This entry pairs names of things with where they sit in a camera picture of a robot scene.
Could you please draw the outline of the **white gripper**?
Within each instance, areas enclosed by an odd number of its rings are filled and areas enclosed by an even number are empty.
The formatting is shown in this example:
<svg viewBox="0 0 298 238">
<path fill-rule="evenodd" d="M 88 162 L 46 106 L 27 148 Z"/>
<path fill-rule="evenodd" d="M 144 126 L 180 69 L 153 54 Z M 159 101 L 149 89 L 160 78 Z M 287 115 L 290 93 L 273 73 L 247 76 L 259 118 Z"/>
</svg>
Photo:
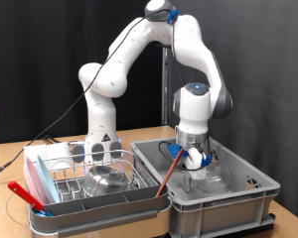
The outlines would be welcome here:
<svg viewBox="0 0 298 238">
<path fill-rule="evenodd" d="M 200 153 L 196 148 L 188 151 L 188 156 L 184 164 L 193 180 L 202 180 L 207 176 L 207 170 L 202 168 L 202 161 L 205 158 L 204 153 Z"/>
</svg>

